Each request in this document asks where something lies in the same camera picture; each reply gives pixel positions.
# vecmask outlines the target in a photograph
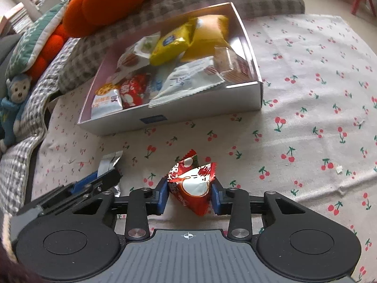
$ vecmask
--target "ribbed gray panel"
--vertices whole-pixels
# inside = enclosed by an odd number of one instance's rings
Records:
[[[104,272],[83,283],[294,283],[267,268],[250,245],[227,240],[220,230],[157,230],[130,243]],[[338,283],[354,282],[344,277]]]

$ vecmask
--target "metal screw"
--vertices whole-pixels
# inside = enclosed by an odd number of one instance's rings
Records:
[[[231,234],[237,238],[244,238],[249,236],[250,232],[246,229],[234,229],[231,231]]]
[[[145,236],[147,233],[143,229],[131,229],[128,231],[128,236],[134,237],[134,238],[140,238]]]

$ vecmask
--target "yellow snack package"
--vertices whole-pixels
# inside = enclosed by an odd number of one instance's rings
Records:
[[[187,50],[190,46],[192,30],[193,26],[186,23],[161,37],[149,58],[150,64],[162,65]]]
[[[190,47],[181,58],[189,62],[214,55],[215,47],[229,47],[229,19],[223,15],[205,15],[189,21],[196,26]]]

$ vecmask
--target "floor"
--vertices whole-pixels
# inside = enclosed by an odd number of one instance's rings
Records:
[[[365,6],[360,7],[354,16],[351,14],[350,0],[304,0],[304,2],[307,14],[341,16],[377,54],[377,19]]]

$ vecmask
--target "red candy wrapper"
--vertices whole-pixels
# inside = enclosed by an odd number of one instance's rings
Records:
[[[124,108],[139,106],[143,104],[145,89],[149,75],[146,73],[137,74],[132,79],[125,81],[120,88],[120,95]]]
[[[195,214],[207,213],[210,184],[215,177],[216,163],[198,167],[197,154],[191,150],[168,173],[170,192]]]

